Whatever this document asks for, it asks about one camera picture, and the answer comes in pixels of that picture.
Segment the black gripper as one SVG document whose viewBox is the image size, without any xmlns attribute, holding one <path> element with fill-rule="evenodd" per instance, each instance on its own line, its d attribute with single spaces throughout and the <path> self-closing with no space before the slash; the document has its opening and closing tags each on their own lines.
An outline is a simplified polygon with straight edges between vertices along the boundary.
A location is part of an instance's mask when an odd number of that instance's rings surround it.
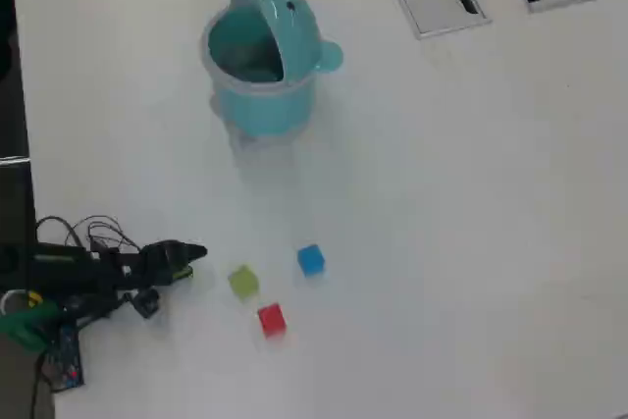
<svg viewBox="0 0 628 419">
<path fill-rule="evenodd" d="M 136 253 L 115 254 L 116 289 L 164 287 L 192 277 L 195 260 L 208 253 L 204 245 L 162 240 L 143 246 Z M 186 265 L 176 270 L 175 265 Z"/>
</svg>

